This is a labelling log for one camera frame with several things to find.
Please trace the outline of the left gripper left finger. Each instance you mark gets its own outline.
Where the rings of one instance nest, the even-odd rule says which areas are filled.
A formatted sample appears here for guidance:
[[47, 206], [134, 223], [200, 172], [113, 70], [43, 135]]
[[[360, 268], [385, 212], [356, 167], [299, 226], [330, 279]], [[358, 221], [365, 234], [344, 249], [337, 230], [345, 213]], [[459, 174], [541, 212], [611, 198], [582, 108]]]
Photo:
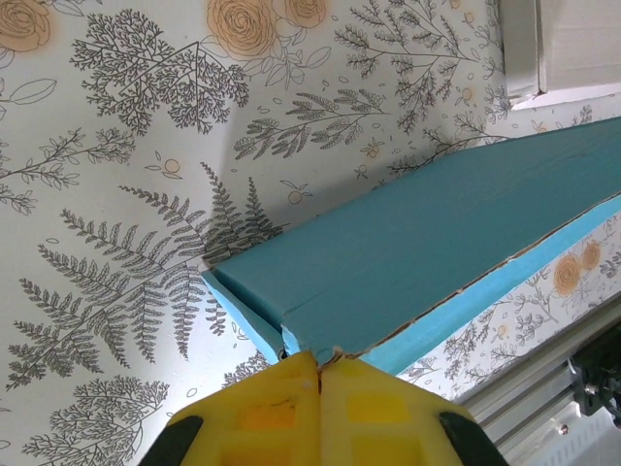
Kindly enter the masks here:
[[142, 465], [318, 465], [320, 389], [307, 352], [196, 401], [167, 422]]

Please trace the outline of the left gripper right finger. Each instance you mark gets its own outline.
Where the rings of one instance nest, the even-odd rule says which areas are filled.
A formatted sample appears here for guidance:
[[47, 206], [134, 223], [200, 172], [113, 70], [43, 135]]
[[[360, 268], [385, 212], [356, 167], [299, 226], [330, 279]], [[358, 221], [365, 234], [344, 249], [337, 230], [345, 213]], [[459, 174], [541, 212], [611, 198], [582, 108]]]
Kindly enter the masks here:
[[325, 367], [320, 387], [322, 465], [507, 464], [467, 409], [363, 361]]

